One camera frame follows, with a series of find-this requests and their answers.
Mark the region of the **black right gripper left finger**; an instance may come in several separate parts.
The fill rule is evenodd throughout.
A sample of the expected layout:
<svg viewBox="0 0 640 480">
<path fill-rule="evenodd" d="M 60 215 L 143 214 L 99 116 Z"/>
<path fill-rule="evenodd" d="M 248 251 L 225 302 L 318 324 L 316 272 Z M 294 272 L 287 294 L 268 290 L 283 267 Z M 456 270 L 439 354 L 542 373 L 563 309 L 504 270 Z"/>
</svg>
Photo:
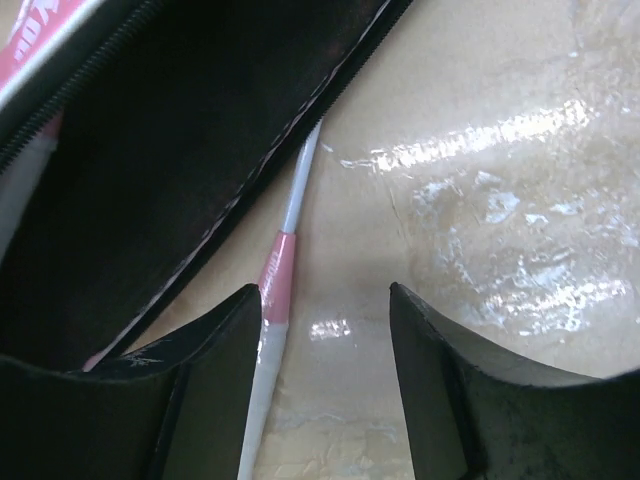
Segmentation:
<svg viewBox="0 0 640 480">
<path fill-rule="evenodd" d="M 89 372 L 1 360 L 5 479 L 233 479 L 261 327 L 248 284 Z"/>
</svg>

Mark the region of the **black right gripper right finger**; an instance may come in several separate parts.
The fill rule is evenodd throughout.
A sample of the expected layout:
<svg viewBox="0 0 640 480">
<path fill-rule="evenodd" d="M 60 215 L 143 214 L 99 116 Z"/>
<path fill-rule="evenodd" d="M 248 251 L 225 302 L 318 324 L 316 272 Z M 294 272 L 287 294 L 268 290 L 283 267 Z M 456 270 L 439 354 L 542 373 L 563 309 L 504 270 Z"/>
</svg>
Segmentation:
<svg viewBox="0 0 640 480">
<path fill-rule="evenodd" d="M 419 479 L 635 479 L 639 374 L 595 379 L 516 354 L 401 284 L 390 331 Z"/>
</svg>

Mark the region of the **pink racket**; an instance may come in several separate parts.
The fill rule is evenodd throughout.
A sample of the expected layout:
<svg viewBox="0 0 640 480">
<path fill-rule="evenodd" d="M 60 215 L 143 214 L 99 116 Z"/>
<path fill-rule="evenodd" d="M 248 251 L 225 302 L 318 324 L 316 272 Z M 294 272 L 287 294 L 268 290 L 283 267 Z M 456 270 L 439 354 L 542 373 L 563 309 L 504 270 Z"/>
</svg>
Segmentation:
<svg viewBox="0 0 640 480">
<path fill-rule="evenodd" d="M 296 251 L 296 228 L 311 171 L 320 125 L 301 147 L 280 230 L 258 282 L 262 322 L 253 385 L 237 477 L 251 479 L 272 404 L 289 327 Z"/>
<path fill-rule="evenodd" d="M 54 117 L 1 174 L 1 257 L 21 222 L 44 169 L 57 148 L 62 115 Z"/>
</svg>

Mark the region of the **pink racket cover bag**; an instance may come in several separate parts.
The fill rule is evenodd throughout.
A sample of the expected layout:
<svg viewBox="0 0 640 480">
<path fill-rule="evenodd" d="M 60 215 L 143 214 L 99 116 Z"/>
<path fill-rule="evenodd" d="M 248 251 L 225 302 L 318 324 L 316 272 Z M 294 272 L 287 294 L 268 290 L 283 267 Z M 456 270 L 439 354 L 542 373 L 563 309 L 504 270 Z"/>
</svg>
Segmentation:
<svg viewBox="0 0 640 480">
<path fill-rule="evenodd" d="M 140 329 L 341 93 L 403 1 L 102 1 L 1 110 L 59 143 L 1 263 L 1 352 L 76 370 Z"/>
</svg>

